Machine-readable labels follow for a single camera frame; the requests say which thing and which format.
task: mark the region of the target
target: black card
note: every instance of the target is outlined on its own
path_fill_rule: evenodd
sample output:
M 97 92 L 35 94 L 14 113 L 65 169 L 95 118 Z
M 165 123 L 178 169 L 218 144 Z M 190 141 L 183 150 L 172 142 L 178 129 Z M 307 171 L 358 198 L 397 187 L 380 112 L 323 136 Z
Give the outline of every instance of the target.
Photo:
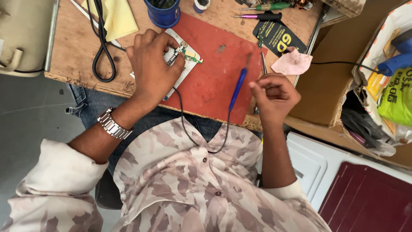
M 264 21 L 260 21 L 253 34 L 257 37 L 259 28 L 264 25 Z M 304 53 L 306 45 L 281 21 L 272 21 L 265 27 L 266 38 L 263 44 L 266 45 L 276 56 L 281 57 L 286 51 L 287 47 L 296 47 L 298 52 Z

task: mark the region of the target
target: red mat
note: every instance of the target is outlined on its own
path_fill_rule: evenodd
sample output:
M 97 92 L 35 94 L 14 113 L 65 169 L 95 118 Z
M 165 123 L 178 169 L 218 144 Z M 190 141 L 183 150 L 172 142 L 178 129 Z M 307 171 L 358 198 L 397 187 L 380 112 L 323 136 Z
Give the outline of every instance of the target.
M 230 122 L 243 124 L 252 98 L 248 83 L 259 78 L 262 70 L 260 52 L 263 51 L 266 56 L 267 49 L 260 50 L 252 42 L 183 12 L 172 29 L 203 59 L 203 63 L 196 64 L 178 87 L 185 111 L 226 121 L 240 71 L 246 64 L 248 54 L 253 54 L 230 115 Z M 176 93 L 161 104 L 180 109 Z

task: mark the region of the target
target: jeans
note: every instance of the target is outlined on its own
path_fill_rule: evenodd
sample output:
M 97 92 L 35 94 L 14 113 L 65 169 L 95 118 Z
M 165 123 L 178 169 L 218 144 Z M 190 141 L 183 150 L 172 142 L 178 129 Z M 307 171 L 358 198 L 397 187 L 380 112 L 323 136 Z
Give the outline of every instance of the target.
M 119 97 L 108 93 L 79 87 L 76 85 L 67 84 L 67 88 L 71 91 L 75 99 L 76 106 L 67 108 L 66 114 L 72 114 L 80 117 L 86 129 L 89 129 L 97 122 L 97 116 L 106 108 L 118 107 L 121 103 L 127 100 L 127 98 L 124 97 Z M 181 112 L 179 111 L 174 111 L 163 107 L 156 107 L 154 110 L 142 117 L 133 126 L 133 132 L 125 140 L 122 140 L 110 155 L 108 159 L 109 172 L 113 175 L 116 164 L 119 161 L 121 155 L 129 146 L 129 144 L 141 133 L 156 125 L 178 118 L 180 116 Z M 222 125 L 221 122 L 217 122 L 208 118 L 202 118 L 190 114 L 184 114 L 184 116 L 186 120 L 188 120 L 201 133 L 206 142 L 209 142 L 216 135 L 220 126 Z M 255 131 L 252 132 L 259 138 L 262 138 L 262 133 Z

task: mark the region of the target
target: yellow cloth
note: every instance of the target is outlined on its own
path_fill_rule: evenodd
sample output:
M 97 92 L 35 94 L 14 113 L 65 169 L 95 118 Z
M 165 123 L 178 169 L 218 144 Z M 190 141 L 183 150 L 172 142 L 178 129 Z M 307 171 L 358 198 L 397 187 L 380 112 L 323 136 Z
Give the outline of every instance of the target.
M 105 21 L 104 28 L 107 31 L 107 41 L 118 39 L 139 30 L 127 0 L 101 1 L 103 5 L 103 19 Z M 94 0 L 89 0 L 89 5 L 90 12 L 98 16 Z M 82 7 L 87 9 L 86 0 L 82 3 Z

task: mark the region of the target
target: shirt sleeve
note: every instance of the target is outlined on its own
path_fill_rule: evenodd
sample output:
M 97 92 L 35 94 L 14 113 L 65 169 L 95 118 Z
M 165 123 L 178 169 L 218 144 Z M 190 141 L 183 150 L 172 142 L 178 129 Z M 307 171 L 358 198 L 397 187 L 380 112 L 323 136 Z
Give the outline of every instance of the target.
M 298 180 L 285 187 L 263 190 L 280 199 L 299 214 L 306 217 L 319 229 L 319 231 L 331 232 L 328 224 L 318 212 L 312 208 Z
M 88 194 L 108 166 L 65 143 L 44 139 L 36 166 L 8 200 L 12 211 L 0 232 L 101 231 L 103 219 Z

